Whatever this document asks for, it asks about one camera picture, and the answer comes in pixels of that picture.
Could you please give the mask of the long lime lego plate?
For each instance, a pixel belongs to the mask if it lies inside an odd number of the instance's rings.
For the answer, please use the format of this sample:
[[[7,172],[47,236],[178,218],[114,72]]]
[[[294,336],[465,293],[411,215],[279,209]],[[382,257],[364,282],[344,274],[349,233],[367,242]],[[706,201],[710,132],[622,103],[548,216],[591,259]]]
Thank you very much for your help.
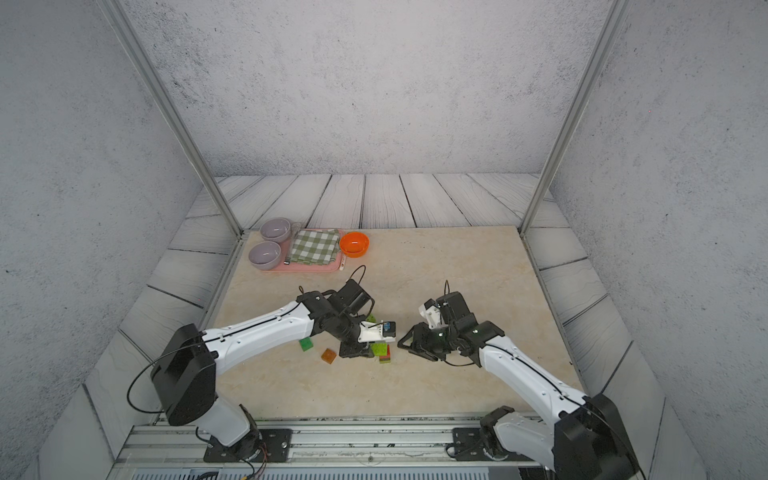
[[[375,357],[388,357],[390,355],[390,347],[387,343],[372,343],[371,351]]]

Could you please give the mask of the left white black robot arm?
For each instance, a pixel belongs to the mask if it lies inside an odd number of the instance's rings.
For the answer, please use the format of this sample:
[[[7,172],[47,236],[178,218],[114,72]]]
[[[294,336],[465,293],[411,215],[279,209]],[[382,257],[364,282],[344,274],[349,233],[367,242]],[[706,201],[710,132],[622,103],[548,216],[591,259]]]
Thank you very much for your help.
[[[218,393],[218,377],[256,355],[321,333],[340,341],[340,357],[370,358],[374,343],[395,335],[391,323],[360,313],[374,305],[360,284],[349,279],[340,290],[302,293],[281,308],[238,324],[206,331],[193,324],[180,327],[150,372],[161,412],[170,425],[194,425],[225,447],[254,445],[255,422],[243,407]]]

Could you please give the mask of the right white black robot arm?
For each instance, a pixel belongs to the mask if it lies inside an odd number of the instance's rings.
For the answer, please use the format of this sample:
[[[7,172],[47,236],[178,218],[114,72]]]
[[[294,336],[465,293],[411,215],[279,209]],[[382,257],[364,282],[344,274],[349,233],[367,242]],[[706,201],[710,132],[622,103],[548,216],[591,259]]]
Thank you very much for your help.
[[[615,403],[567,385],[526,355],[490,321],[476,319],[459,292],[426,301],[422,322],[397,343],[410,354],[446,362],[459,353],[502,380],[538,414],[510,407],[482,418],[480,438],[491,459],[525,456],[557,479],[635,479],[645,476]]]

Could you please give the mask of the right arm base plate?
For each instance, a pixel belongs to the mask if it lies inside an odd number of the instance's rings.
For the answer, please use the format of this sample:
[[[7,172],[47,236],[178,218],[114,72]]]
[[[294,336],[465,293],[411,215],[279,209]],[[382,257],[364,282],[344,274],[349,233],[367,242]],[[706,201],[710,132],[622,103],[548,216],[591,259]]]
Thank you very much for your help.
[[[482,427],[458,427],[451,432],[452,442],[446,453],[457,461],[494,460],[497,453],[491,433]]]

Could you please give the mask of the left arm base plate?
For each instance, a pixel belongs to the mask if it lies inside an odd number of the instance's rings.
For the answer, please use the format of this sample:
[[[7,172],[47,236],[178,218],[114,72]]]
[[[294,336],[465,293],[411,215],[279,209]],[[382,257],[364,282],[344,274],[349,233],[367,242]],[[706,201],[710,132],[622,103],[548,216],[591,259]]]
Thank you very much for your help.
[[[247,433],[232,446],[224,446],[215,437],[206,440],[205,463],[250,462],[285,463],[288,460],[293,430],[257,429]]]

